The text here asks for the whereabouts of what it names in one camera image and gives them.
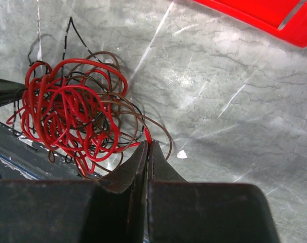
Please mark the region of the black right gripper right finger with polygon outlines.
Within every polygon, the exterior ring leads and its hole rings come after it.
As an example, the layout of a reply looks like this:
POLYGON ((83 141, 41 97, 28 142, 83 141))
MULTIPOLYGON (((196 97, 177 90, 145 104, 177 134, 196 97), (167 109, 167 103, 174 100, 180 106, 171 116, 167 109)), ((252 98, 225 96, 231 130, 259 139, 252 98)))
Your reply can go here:
POLYGON ((279 242, 267 199, 247 183, 187 182, 158 142, 148 155, 151 242, 279 242))

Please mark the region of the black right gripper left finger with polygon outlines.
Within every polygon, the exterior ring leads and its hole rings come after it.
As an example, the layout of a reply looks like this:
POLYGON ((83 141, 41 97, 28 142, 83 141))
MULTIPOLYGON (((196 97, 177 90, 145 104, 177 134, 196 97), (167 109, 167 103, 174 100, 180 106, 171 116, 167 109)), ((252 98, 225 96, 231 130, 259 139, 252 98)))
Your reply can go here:
POLYGON ((98 180, 0 180, 0 242, 142 242, 147 153, 98 180))

